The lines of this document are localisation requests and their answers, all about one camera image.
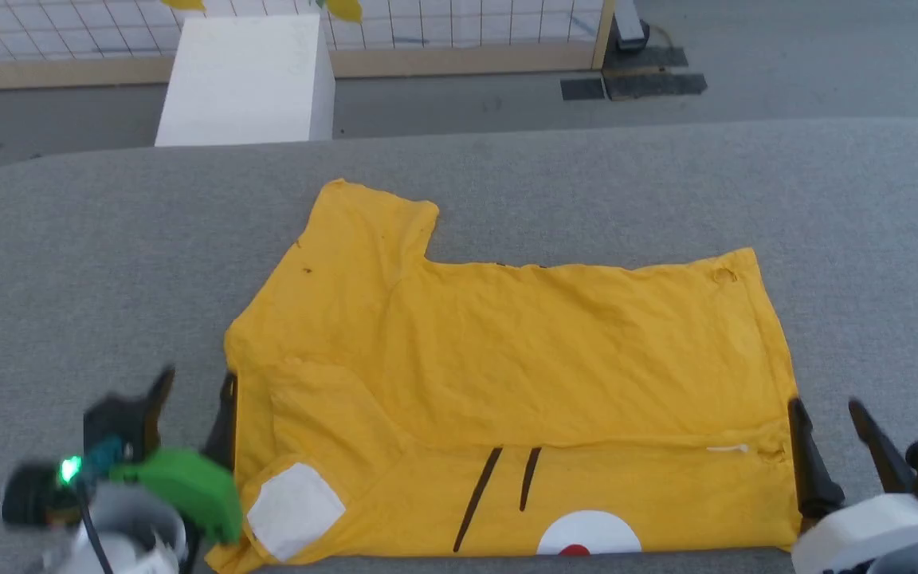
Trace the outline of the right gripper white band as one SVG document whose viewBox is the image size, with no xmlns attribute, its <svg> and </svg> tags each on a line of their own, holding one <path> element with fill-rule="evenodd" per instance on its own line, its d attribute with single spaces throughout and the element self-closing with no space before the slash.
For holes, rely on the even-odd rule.
<svg viewBox="0 0 918 574">
<path fill-rule="evenodd" d="M 798 511 L 804 521 L 819 521 L 793 546 L 794 573 L 853 573 L 867 564 L 865 574 L 918 574 L 918 498 L 910 494 L 916 475 L 862 401 L 852 397 L 848 408 L 885 494 L 842 509 L 844 490 L 827 471 L 805 404 L 791 397 L 788 425 Z"/>
</svg>

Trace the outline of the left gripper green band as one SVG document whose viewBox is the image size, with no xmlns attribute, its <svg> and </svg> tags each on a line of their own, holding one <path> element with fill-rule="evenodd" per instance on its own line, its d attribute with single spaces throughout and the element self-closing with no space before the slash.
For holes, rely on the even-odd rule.
<svg viewBox="0 0 918 574">
<path fill-rule="evenodd" d="M 141 400 L 139 446 L 160 446 L 158 420 L 175 381 L 175 367 L 166 366 Z M 186 448 L 159 448 L 138 464 L 109 470 L 113 481 L 145 487 L 196 525 L 209 541 L 233 545 L 243 533 L 243 508 L 233 479 L 234 431 L 237 417 L 237 375 L 226 373 L 218 411 L 201 453 Z"/>
</svg>

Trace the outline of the yellow t-shirt garment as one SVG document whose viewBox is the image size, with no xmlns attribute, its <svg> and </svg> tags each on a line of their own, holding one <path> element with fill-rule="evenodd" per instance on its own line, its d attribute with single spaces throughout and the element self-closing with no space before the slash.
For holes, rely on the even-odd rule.
<svg viewBox="0 0 918 574">
<path fill-rule="evenodd" d="M 440 264 L 437 219 L 328 183 L 230 325 L 245 518 L 212 569 L 795 543 L 798 388 L 751 248 Z"/>
</svg>

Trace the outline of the white rectangular box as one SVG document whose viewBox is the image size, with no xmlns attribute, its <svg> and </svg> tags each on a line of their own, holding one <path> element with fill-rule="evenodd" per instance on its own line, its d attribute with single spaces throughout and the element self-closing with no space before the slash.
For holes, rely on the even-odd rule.
<svg viewBox="0 0 918 574">
<path fill-rule="evenodd" d="M 335 77 L 320 16 L 191 18 L 157 147 L 331 140 Z"/>
</svg>

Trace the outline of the grey fabric sofa cushion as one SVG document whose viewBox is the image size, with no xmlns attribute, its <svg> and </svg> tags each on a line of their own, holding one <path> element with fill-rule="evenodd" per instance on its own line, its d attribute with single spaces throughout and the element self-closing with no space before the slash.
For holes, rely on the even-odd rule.
<svg viewBox="0 0 918 574">
<path fill-rule="evenodd" d="M 81 414 L 176 366 L 163 440 L 200 446 L 222 339 L 332 179 L 440 207 L 429 255 L 626 268 L 751 246 L 821 454 L 878 490 L 846 400 L 918 439 L 918 119 L 743 121 L 56 154 L 0 167 L 0 499 Z M 59 532 L 0 519 L 0 574 Z"/>
</svg>

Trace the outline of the large black floor mat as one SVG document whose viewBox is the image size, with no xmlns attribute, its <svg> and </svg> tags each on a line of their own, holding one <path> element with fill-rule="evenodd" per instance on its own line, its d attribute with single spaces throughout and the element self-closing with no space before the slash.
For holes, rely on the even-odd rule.
<svg viewBox="0 0 918 574">
<path fill-rule="evenodd" d="M 677 46 L 634 53 L 612 49 L 602 62 L 602 83 L 612 101 L 703 94 L 709 87 L 706 77 L 688 67 L 685 49 Z"/>
</svg>

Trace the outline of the small black floor mat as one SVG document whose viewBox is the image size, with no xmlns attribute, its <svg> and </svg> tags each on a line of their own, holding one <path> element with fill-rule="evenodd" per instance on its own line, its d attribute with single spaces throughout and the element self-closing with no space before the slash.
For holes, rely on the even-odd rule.
<svg viewBox="0 0 918 574">
<path fill-rule="evenodd" d="M 607 93 L 601 77 L 569 77 L 560 81 L 563 101 L 605 100 Z"/>
</svg>

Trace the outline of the lemon print grid panel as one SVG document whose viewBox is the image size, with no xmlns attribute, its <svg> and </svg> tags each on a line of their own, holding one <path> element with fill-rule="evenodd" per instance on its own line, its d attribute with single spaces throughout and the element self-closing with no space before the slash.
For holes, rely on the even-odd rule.
<svg viewBox="0 0 918 574">
<path fill-rule="evenodd" d="M 194 18 L 317 16 L 337 77 L 596 70 L 618 0 L 0 0 L 0 88 L 166 81 Z"/>
</svg>

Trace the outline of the grey metal stand leg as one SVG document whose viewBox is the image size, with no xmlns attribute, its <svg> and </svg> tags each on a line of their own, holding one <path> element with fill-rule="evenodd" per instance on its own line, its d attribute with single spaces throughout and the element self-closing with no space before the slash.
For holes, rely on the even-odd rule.
<svg viewBox="0 0 918 574">
<path fill-rule="evenodd" d="M 623 53 L 640 53 L 651 39 L 651 26 L 640 18 L 638 0 L 614 0 L 616 46 Z"/>
</svg>

